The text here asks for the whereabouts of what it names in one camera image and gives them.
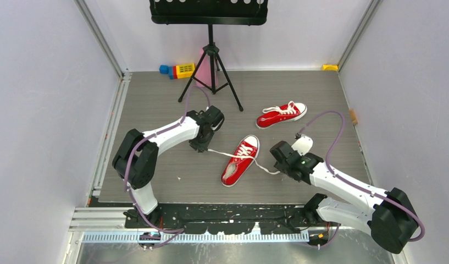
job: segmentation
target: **shoe sole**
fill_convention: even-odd
[[[258,142],[258,146],[257,146],[257,154],[255,154],[255,159],[258,157],[258,153],[260,152],[260,139],[257,138],[257,136],[255,135],[248,135],[245,138],[242,139],[242,141],[244,141],[244,139],[246,139],[249,136],[254,136],[257,139]],[[232,187],[234,186],[239,180],[240,178],[242,178],[243,174],[250,168],[250,166],[255,162],[255,159],[252,159],[252,162],[247,166],[247,168],[245,168],[245,171],[242,172],[242,175],[240,175],[240,177],[237,179],[237,181],[231,185],[226,185],[223,183],[223,181],[221,181],[221,183],[225,186],[225,187]]]
[[[267,129],[267,128],[270,128],[273,125],[277,125],[279,123],[294,122],[294,121],[297,121],[297,120],[301,119],[303,116],[305,116],[305,114],[307,113],[307,109],[308,109],[307,106],[305,106],[305,111],[303,111],[299,116],[296,116],[296,117],[294,117],[292,119],[289,119],[289,120],[285,120],[285,121],[280,121],[280,122],[274,123],[274,124],[269,125],[269,126],[267,126],[265,128],[262,128],[261,126],[259,126],[256,121],[255,121],[255,125],[258,127],[258,129]]]

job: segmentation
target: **wood grain surface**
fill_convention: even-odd
[[[228,87],[211,95],[212,105],[225,115],[223,127],[214,135],[209,148],[233,153],[238,143],[253,134],[260,140],[258,162],[275,171],[274,158],[269,149],[281,140],[290,144],[294,135],[312,117],[325,110],[349,111],[337,73],[334,71],[231,71],[231,81],[244,107],[239,112]],[[225,80],[222,73],[219,80]],[[153,130],[179,119],[184,114],[185,100],[178,98],[187,79],[169,80],[157,72],[134,73],[129,85],[118,131],[114,140],[112,156],[117,152],[127,131]],[[307,105],[307,114],[296,122],[281,123],[260,130],[255,126],[262,109],[279,106],[293,100]],[[204,95],[194,89],[190,96],[189,110],[205,110]],[[328,114],[318,119],[305,134],[314,140],[312,153],[324,158],[337,135],[340,118]],[[331,155],[334,167],[368,182],[367,173],[357,144],[352,124],[346,125],[344,134]],[[270,175],[252,165],[233,187],[221,184],[220,176],[229,158],[217,153],[197,153],[183,142],[158,157],[152,180],[153,191],[159,202],[212,202],[212,203],[290,203],[303,204],[315,193],[325,190],[306,183],[298,183],[283,174]],[[99,197],[100,201],[130,201],[123,192],[123,183],[110,166]]]

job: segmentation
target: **red shoe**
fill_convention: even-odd
[[[299,120],[307,113],[307,106],[290,101],[288,104],[280,107],[265,108],[263,113],[264,115],[257,118],[257,127],[260,129],[268,128],[277,123]]]
[[[254,135],[246,136],[240,141],[234,156],[252,156],[257,158],[260,149],[260,141]],[[251,158],[231,158],[221,175],[221,182],[226,187],[231,187],[237,183],[243,173],[253,163]]]

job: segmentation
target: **tripod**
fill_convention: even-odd
[[[224,68],[224,64],[223,61],[221,60],[221,57],[219,56],[218,52],[219,49],[218,47],[214,44],[213,42],[213,25],[209,24],[208,25],[208,45],[203,47],[203,54],[202,57],[200,57],[200,60],[198,61],[197,66],[195,67],[195,70],[193,71],[192,76],[190,77],[187,85],[184,88],[184,91],[182,92],[182,95],[179,97],[179,102],[182,102],[182,99],[184,98],[185,93],[187,92],[187,89],[190,86],[190,83],[192,83],[192,80],[196,80],[198,81],[200,84],[202,84],[204,87],[208,88],[212,94],[216,94],[219,90],[223,89],[224,87],[228,86],[231,87],[231,91],[232,94],[234,95],[234,98],[236,98],[236,102],[237,105],[239,106],[239,110],[242,112],[243,111],[243,107],[240,104],[239,98],[237,97],[236,91],[234,90],[234,87],[231,83],[231,79],[229,79],[228,73],[226,71],[226,69]],[[195,74],[197,73],[198,68],[200,67],[200,65],[203,62],[203,59],[205,58],[205,56],[208,55],[210,57],[210,69],[211,69],[211,87],[209,87],[208,85],[206,85],[205,83],[203,83],[202,81],[198,80],[195,77]],[[218,64],[221,65],[221,69],[223,70],[224,76],[226,76],[226,80],[227,82],[222,85],[221,87],[216,89],[216,80],[215,80],[215,72],[214,72],[214,65]]]

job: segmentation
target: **shoelace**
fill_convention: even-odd
[[[239,149],[237,150],[237,156],[248,156],[248,155],[250,155],[250,152],[252,152],[252,149],[253,148],[247,147],[244,144],[242,144],[239,146]]]
[[[254,157],[252,157],[252,156],[235,156],[235,155],[231,155],[231,154],[228,154],[228,153],[223,153],[223,152],[219,152],[219,151],[216,151],[216,150],[212,150],[211,148],[209,148],[208,151],[209,151],[209,152],[218,153],[218,154],[221,154],[221,155],[224,155],[224,156],[228,156],[228,157],[231,157],[231,158],[251,158],[251,159],[253,159],[253,160],[255,161],[255,164],[256,164],[260,169],[266,171],[267,173],[269,173],[269,174],[271,174],[271,175],[276,175],[276,174],[280,173],[279,170],[276,171],[276,172],[270,172],[268,169],[266,169],[265,167],[263,167],[263,166],[261,166],[260,164],[258,164],[257,160],[256,160]]]
[[[294,101],[290,101],[287,104],[286,110],[282,110],[279,106],[274,106],[274,107],[268,107],[268,108],[263,109],[263,113],[266,114],[266,113],[269,113],[272,111],[276,111],[276,112],[279,112],[280,114],[295,114],[295,113],[297,113],[297,111],[294,109],[294,105],[295,105]]]

